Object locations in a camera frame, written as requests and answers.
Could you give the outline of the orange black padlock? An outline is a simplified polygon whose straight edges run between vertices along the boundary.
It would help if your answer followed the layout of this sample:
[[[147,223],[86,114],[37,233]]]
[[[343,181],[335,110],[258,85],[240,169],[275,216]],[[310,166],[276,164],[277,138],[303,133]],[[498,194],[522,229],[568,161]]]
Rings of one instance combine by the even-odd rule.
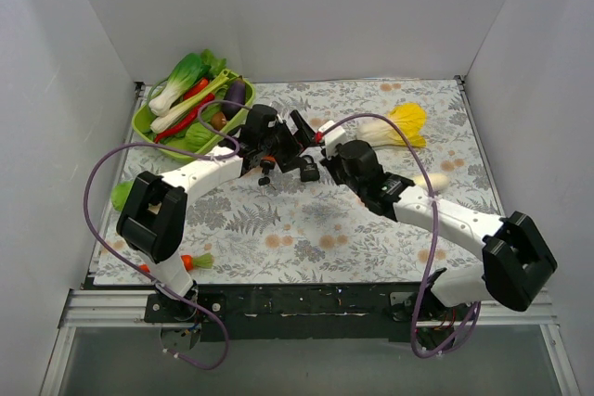
[[[263,175],[270,174],[276,167],[276,160],[273,157],[265,156],[260,160],[260,168]]]

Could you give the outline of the black headed key bunch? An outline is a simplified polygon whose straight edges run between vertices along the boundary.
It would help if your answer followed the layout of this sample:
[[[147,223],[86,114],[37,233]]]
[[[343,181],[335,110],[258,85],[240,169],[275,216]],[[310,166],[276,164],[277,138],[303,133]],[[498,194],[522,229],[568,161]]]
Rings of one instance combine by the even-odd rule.
[[[268,176],[264,175],[258,179],[258,185],[260,186],[261,192],[263,195],[272,195],[276,194],[275,187],[271,184],[271,180]]]

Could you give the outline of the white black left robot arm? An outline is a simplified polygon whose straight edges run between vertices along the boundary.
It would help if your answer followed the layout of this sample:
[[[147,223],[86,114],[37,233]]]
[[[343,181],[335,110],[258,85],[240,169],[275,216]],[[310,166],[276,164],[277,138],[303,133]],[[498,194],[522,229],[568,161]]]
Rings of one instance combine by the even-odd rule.
[[[187,209],[218,186],[239,179],[265,157],[273,158],[282,172],[298,168],[303,152],[315,144],[316,132],[298,111],[290,117],[294,130],[275,109],[256,104],[238,135],[226,135],[210,152],[176,170],[142,172],[134,180],[116,232],[147,264],[174,320],[186,322],[198,309],[198,286],[179,253]]]

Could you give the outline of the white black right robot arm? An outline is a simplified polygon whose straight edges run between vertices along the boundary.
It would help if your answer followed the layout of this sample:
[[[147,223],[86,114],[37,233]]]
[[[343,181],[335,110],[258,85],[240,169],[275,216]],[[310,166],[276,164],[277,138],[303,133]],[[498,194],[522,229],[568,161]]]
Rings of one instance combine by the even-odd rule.
[[[349,187],[372,213],[409,224],[458,245],[480,264],[432,273],[425,291],[401,303],[400,313],[420,306],[423,319],[441,319],[454,307],[495,300],[524,312],[557,270],[558,264],[534,220],[473,211],[448,200],[433,200],[413,180],[387,172],[363,141],[323,149],[322,165],[337,185]]]

